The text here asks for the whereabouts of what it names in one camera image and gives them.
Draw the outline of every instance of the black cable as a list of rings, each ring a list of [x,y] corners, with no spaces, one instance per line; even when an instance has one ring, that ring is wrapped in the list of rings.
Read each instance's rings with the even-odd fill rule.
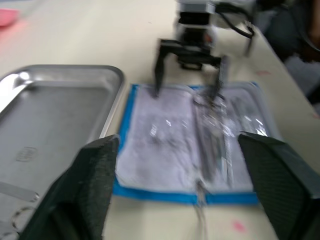
[[[228,24],[228,26],[229,26],[232,30],[234,30],[235,32],[237,32],[238,34],[240,34],[240,35],[242,35],[242,36],[244,36],[244,37],[246,37],[246,38],[248,38],[248,39],[251,39],[251,38],[254,36],[254,31],[253,31],[253,29],[252,29],[251,27],[246,26],[246,27],[248,28],[248,30],[250,31],[250,33],[245,32],[245,31],[237,28],[235,25],[233,25],[233,24],[230,22],[230,20],[229,20],[222,12],[217,12],[217,14],[219,14],[219,15],[222,17],[222,19]]]

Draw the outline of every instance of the robotic arm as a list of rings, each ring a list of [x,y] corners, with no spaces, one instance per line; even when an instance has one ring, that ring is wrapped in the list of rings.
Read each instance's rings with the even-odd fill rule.
[[[255,35],[252,27],[256,11],[255,0],[181,0],[178,3],[179,19],[175,25],[176,40],[160,40],[158,58],[154,68],[156,96],[159,96],[160,93],[165,73],[165,58],[168,54],[176,55],[183,69],[200,71],[203,64],[214,67],[221,65],[222,59],[210,54],[215,45],[215,15],[221,16],[232,30],[249,39],[246,55],[249,54]],[[240,14],[245,17],[247,32],[233,25],[229,18],[230,14]]]

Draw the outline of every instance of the person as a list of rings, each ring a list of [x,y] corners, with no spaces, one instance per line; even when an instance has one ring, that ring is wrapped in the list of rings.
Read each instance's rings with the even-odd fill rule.
[[[261,0],[260,3],[262,8],[269,8],[283,2]],[[320,0],[298,0],[289,7],[281,7],[264,35],[283,62],[294,54],[304,62],[320,62],[320,50],[317,50],[320,49]]]

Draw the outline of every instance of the metal tray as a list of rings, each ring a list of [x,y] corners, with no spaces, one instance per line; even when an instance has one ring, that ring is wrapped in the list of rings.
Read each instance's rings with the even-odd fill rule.
[[[82,146],[106,135],[123,86],[118,68],[94,65],[27,66],[0,81],[2,228],[38,206]]]

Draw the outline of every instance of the blue tape border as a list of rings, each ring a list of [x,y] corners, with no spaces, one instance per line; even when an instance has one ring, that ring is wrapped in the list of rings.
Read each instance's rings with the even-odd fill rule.
[[[122,122],[119,129],[119,135],[121,139],[119,152],[122,150],[122,148],[125,145],[138,88],[139,88],[138,84],[132,85],[131,92],[126,102],[126,107],[124,110]],[[191,88],[198,89],[199,86],[192,86]],[[187,205],[197,204],[197,196],[195,194],[151,192],[151,191],[144,191],[144,190],[123,187],[119,184],[117,178],[114,181],[113,194],[118,196],[123,196],[123,197],[139,199],[139,200],[171,202],[171,203],[173,202],[173,203],[180,203],[180,204],[187,204]],[[205,196],[205,199],[206,199],[206,203],[209,205],[217,205],[217,204],[256,205],[259,203],[259,200],[255,192],[207,194]]]

